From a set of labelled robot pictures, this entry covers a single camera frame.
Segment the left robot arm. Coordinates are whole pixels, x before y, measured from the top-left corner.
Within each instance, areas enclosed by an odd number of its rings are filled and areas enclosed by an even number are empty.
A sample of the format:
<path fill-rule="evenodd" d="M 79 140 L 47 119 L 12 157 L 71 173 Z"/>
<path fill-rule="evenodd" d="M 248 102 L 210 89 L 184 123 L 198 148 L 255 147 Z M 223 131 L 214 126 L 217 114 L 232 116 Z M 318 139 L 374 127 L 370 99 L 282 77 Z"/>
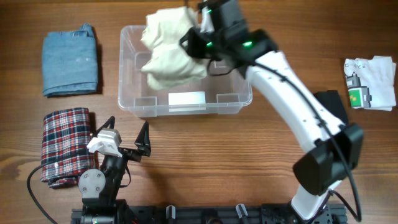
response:
<path fill-rule="evenodd" d="M 149 123 L 145 122 L 134 142 L 136 148 L 121 147 L 120 133 L 114 128 L 115 117 L 111 116 L 92 135 L 86 146 L 90 153 L 104 155 L 98 169 L 85 171 L 78 181 L 83 207 L 73 210 L 72 223 L 139 223 L 137 215 L 125 199 L 117 199 L 124 174 L 129 174 L 129 161 L 140 162 L 151 154 Z"/>

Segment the black cloth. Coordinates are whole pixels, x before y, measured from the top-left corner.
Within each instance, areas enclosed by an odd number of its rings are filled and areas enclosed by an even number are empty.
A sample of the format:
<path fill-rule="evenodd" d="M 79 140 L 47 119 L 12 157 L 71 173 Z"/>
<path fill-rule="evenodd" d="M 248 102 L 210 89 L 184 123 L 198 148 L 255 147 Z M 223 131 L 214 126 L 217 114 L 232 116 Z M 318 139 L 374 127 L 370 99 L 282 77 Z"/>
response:
<path fill-rule="evenodd" d="M 337 90 L 319 91 L 313 95 L 332 115 L 344 124 L 349 123 L 347 112 Z"/>

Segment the cream cloth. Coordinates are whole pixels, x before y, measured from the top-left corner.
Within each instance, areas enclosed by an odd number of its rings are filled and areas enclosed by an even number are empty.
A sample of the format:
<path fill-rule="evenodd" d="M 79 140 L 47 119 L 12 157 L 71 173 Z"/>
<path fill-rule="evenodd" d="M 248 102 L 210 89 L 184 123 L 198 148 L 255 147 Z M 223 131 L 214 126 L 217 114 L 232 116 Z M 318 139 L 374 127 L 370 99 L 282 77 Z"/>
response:
<path fill-rule="evenodd" d="M 147 84 L 153 90 L 185 85 L 207 76 L 206 61 L 191 58 L 180 46 L 180 39 L 197 24 L 197 13 L 185 6 L 159 9 L 146 16 L 141 42 L 152 55 L 141 72 L 147 75 Z"/>

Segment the red plaid cloth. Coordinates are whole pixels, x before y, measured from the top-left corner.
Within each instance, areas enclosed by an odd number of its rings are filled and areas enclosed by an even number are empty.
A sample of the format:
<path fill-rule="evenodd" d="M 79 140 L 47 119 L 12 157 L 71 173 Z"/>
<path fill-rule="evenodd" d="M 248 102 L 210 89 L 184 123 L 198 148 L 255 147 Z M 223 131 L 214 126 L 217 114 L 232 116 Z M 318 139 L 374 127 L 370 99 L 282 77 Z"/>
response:
<path fill-rule="evenodd" d="M 51 189 L 78 184 L 80 176 L 95 168 L 94 155 L 86 148 L 91 138 L 87 108 L 54 111 L 44 117 L 40 181 Z"/>

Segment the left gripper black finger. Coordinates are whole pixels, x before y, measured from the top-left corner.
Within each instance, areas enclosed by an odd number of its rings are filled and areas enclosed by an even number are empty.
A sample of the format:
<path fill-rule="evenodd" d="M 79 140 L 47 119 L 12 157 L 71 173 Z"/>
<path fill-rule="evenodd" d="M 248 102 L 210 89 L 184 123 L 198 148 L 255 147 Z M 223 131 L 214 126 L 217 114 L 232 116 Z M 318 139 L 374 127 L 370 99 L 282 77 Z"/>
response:
<path fill-rule="evenodd" d="M 115 124 L 115 117 L 110 116 L 109 119 L 92 134 L 92 137 L 97 137 L 100 131 L 104 128 L 114 129 L 114 124 Z"/>
<path fill-rule="evenodd" d="M 134 144 L 137 146 L 137 150 L 142 156 L 150 156 L 151 146 L 149 138 L 149 123 L 147 121 L 142 125 Z"/>

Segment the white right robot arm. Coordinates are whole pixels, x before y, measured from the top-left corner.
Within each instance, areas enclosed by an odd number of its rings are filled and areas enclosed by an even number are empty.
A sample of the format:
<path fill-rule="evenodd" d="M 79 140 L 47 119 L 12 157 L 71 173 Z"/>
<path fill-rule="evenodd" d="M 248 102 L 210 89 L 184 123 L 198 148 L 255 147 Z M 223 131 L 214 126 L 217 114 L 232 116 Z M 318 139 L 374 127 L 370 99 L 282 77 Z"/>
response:
<path fill-rule="evenodd" d="M 203 1 L 198 10 L 202 22 L 189 28 L 180 46 L 192 58 L 223 61 L 237 70 L 280 114 L 303 150 L 293 166 L 299 187 L 286 220 L 313 223 L 336 195 L 337 186 L 348 179 L 355 202 L 348 210 L 360 222 L 353 170 L 359 162 L 363 130 L 342 122 L 315 98 L 270 35 L 262 29 L 249 30 L 237 1 Z"/>

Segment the white printed t-shirt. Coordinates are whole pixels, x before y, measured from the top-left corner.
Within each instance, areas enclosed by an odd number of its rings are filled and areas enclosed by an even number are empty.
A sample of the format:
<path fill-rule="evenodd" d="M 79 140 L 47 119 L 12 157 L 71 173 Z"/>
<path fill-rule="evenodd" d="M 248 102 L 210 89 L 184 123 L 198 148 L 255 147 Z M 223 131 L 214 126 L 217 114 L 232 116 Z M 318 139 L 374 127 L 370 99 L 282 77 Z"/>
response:
<path fill-rule="evenodd" d="M 343 70 L 352 108 L 392 111 L 396 106 L 392 57 L 347 58 Z"/>

